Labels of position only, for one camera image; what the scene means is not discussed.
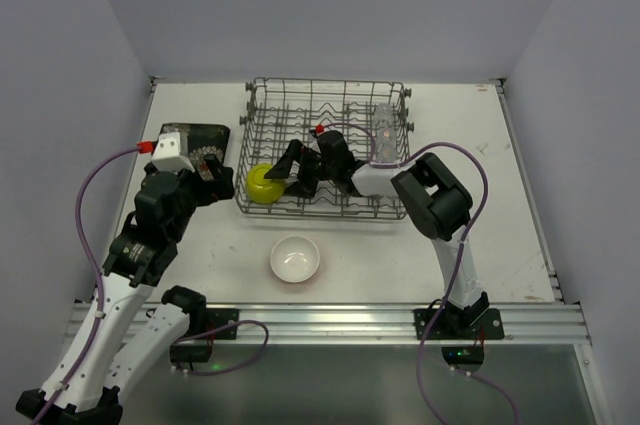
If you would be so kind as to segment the yellow-green bowl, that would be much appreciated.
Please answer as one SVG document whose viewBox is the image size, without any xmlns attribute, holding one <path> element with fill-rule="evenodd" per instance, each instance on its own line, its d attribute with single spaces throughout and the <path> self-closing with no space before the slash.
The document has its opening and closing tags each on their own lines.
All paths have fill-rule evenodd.
<svg viewBox="0 0 640 425">
<path fill-rule="evenodd" d="M 266 178 L 271 168 L 271 164 L 261 163 L 249 170 L 245 189 L 252 202 L 269 205 L 277 202 L 284 195 L 287 186 L 285 181 Z"/>
</svg>

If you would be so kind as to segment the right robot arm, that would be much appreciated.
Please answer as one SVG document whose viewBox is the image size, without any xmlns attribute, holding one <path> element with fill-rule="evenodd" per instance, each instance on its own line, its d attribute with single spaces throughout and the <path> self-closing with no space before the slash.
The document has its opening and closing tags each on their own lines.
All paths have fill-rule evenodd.
<svg viewBox="0 0 640 425">
<path fill-rule="evenodd" d="M 440 307 L 423 333 L 428 335 L 439 327 L 456 337 L 463 335 L 489 308 L 488 295 L 467 250 L 471 229 L 488 200 L 489 182 L 482 165 L 467 150 L 449 142 L 425 145 L 403 162 L 362 160 L 355 157 L 339 131 L 315 130 L 313 134 L 314 148 L 292 140 L 264 178 L 286 180 L 297 165 L 295 180 L 285 189 L 287 195 L 312 198 L 318 184 L 327 181 L 347 196 L 398 199 L 414 227 L 433 244 L 444 280 Z M 476 166 L 483 184 L 477 206 L 467 188 L 433 152 L 438 147 L 456 150 Z"/>
</svg>

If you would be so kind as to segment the orange bowl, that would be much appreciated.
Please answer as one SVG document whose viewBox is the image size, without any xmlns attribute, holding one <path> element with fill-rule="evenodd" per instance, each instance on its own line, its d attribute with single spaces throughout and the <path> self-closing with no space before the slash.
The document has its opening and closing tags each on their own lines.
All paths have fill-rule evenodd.
<svg viewBox="0 0 640 425">
<path fill-rule="evenodd" d="M 299 235 L 280 239 L 272 247 L 269 256 L 274 275 L 290 284 L 309 280 L 318 271 L 320 261 L 317 245 L 311 239 Z"/>
</svg>

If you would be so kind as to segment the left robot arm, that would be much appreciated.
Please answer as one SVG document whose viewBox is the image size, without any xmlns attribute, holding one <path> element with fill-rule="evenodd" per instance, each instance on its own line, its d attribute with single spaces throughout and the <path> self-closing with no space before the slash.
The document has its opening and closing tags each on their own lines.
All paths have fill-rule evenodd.
<svg viewBox="0 0 640 425">
<path fill-rule="evenodd" d="M 205 297 L 175 286 L 156 316 L 132 339 L 125 337 L 177 256 L 196 209 L 234 195 L 232 168 L 214 155 L 204 164 L 208 180 L 198 171 L 146 165 L 135 209 L 110 245 L 83 323 L 51 376 L 21 394 L 20 414 L 35 424 L 116 424 L 134 387 L 171 342 L 202 325 Z"/>
</svg>

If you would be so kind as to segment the black floral square plate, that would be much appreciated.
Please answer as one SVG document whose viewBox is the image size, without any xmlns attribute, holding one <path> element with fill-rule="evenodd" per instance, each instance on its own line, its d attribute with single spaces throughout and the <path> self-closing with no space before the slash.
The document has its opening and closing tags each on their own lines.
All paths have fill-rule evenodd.
<svg viewBox="0 0 640 425">
<path fill-rule="evenodd" d="M 223 164 L 230 138 L 230 129 L 220 124 L 165 123 L 160 133 L 180 132 L 186 136 L 187 156 L 204 181 L 212 181 L 213 175 L 204 158 L 215 155 Z"/>
</svg>

